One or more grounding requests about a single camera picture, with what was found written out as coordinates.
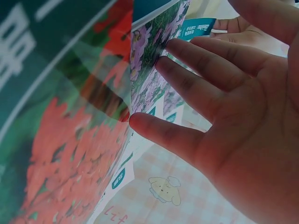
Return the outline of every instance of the finger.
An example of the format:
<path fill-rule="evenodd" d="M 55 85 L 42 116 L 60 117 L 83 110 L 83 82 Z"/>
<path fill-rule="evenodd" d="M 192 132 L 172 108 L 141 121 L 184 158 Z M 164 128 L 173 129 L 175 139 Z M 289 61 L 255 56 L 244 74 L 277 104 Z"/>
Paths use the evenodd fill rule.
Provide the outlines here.
<path fill-rule="evenodd" d="M 221 90 L 231 91 L 249 78 L 226 59 L 189 42 L 174 39 L 166 49 Z"/>
<path fill-rule="evenodd" d="M 168 57 L 161 57 L 156 69 L 191 107 L 213 123 L 223 98 L 222 91 Z"/>
<path fill-rule="evenodd" d="M 225 58 L 252 76 L 256 76 L 265 63 L 273 58 L 273 55 L 256 48 L 219 41 L 213 38 L 196 37 L 191 40 L 191 43 Z"/>
<path fill-rule="evenodd" d="M 249 23 L 291 44 L 299 30 L 299 10 L 278 0 L 228 0 Z"/>
<path fill-rule="evenodd" d="M 133 114 L 129 123 L 141 136 L 195 165 L 195 151 L 205 135 L 201 131 L 178 126 L 144 113 Z"/>
<path fill-rule="evenodd" d="M 213 29 L 228 30 L 228 25 L 231 20 L 216 20 Z"/>

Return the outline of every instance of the stack of booklets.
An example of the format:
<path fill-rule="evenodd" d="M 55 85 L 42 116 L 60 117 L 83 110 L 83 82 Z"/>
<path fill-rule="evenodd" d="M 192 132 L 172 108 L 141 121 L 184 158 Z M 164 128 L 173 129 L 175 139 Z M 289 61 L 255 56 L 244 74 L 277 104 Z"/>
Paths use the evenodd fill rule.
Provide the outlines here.
<path fill-rule="evenodd" d="M 180 124 L 184 102 L 155 70 L 189 0 L 0 3 L 0 223 L 93 223 L 152 144 L 128 118 Z"/>

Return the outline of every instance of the cartoon character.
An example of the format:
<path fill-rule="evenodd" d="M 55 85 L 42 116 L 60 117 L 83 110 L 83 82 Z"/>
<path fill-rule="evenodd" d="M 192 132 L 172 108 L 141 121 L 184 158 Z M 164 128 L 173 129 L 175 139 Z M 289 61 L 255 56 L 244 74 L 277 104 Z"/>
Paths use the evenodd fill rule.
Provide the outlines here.
<path fill-rule="evenodd" d="M 162 177 L 149 178 L 151 188 L 149 191 L 160 202 L 172 202 L 174 205 L 181 204 L 181 197 L 179 195 L 178 187 L 181 186 L 179 180 L 175 177 L 169 176 L 167 179 Z"/>

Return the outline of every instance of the magazine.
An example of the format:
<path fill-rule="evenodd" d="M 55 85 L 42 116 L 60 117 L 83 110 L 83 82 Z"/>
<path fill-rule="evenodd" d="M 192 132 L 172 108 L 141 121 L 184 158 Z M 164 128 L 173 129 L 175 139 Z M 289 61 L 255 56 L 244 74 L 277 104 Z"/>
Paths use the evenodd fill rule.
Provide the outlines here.
<path fill-rule="evenodd" d="M 85 223 L 131 135 L 133 1 L 0 12 L 0 223 Z"/>

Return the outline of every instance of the hand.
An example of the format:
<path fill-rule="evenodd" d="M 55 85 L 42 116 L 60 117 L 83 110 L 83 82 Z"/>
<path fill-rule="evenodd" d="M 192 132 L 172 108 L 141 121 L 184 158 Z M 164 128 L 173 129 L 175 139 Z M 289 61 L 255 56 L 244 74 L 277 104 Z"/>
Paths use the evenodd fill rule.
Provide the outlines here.
<path fill-rule="evenodd" d="M 268 53 L 276 53 L 280 44 L 275 38 L 250 25 L 241 16 L 229 20 L 216 20 L 213 29 L 225 30 L 227 33 L 211 33 L 212 38 L 255 47 Z"/>
<path fill-rule="evenodd" d="M 289 44 L 288 59 L 211 38 L 169 41 L 157 70 L 213 126 L 207 133 L 136 113 L 140 135 L 200 170 L 261 224 L 299 223 L 299 11 L 275 0 L 229 0 L 251 24 Z"/>

